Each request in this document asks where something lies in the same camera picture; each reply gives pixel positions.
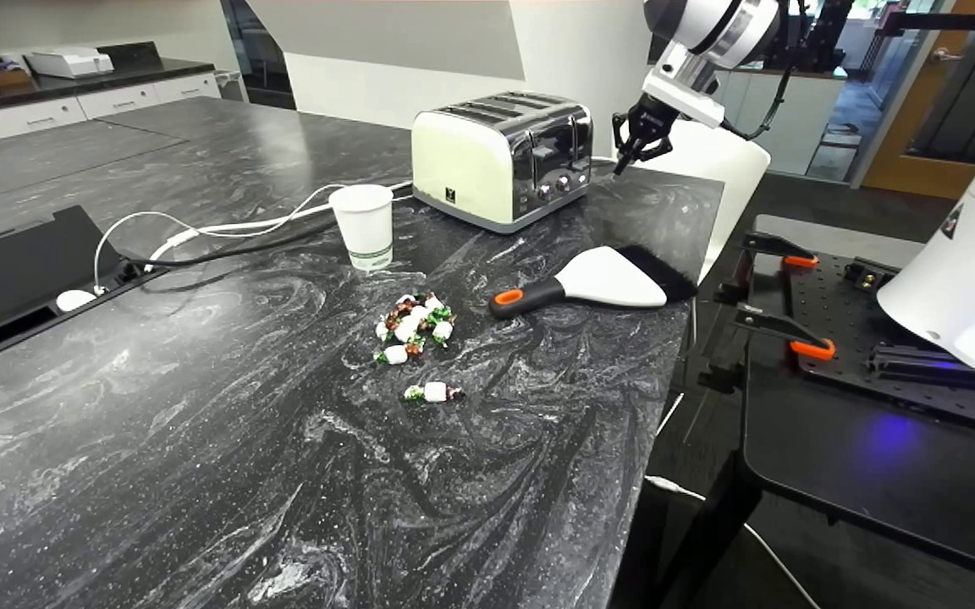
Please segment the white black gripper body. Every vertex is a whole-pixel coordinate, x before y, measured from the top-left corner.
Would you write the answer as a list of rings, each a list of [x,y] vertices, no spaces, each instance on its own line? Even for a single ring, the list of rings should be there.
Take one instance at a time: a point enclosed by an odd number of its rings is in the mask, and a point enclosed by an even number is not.
[[[711,97],[713,62],[690,53],[684,45],[668,45],[651,65],[640,100],[634,106],[634,134],[665,137],[677,118],[719,130],[725,109]]]

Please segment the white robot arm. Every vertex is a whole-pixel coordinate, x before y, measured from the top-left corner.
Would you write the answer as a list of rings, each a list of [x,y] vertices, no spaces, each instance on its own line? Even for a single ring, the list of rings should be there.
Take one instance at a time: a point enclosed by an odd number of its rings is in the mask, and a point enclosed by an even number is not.
[[[640,84],[640,97],[612,118],[618,165],[668,157],[677,118],[725,130],[725,109],[711,84],[765,49],[788,18],[788,0],[643,0],[643,20],[659,39]]]

